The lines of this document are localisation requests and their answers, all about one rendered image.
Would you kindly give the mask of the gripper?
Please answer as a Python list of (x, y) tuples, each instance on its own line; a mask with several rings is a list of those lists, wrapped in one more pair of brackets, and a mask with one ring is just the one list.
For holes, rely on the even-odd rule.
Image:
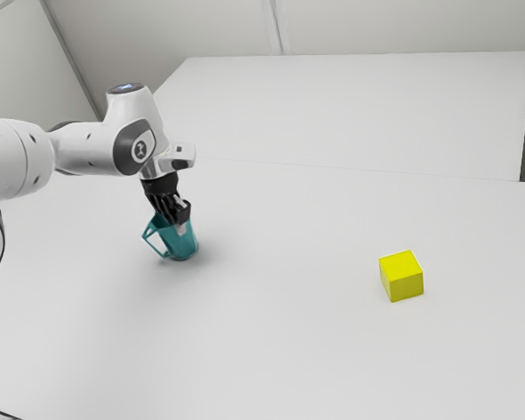
[(187, 232), (191, 203), (178, 193), (179, 175), (174, 171), (160, 178), (140, 180), (144, 194), (157, 214), (173, 218), (178, 236)]

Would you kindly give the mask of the teal faceted mug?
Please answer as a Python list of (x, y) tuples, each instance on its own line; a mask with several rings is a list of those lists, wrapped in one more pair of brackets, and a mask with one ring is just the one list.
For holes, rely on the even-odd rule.
[(171, 224), (163, 215), (155, 213), (142, 233), (143, 240), (162, 258), (184, 261), (198, 251), (192, 223)]

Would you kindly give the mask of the yellow cube block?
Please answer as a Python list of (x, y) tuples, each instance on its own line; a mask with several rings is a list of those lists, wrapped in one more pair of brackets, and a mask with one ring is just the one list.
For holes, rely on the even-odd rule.
[(378, 259), (380, 279), (391, 303), (424, 294), (424, 273), (410, 249)]

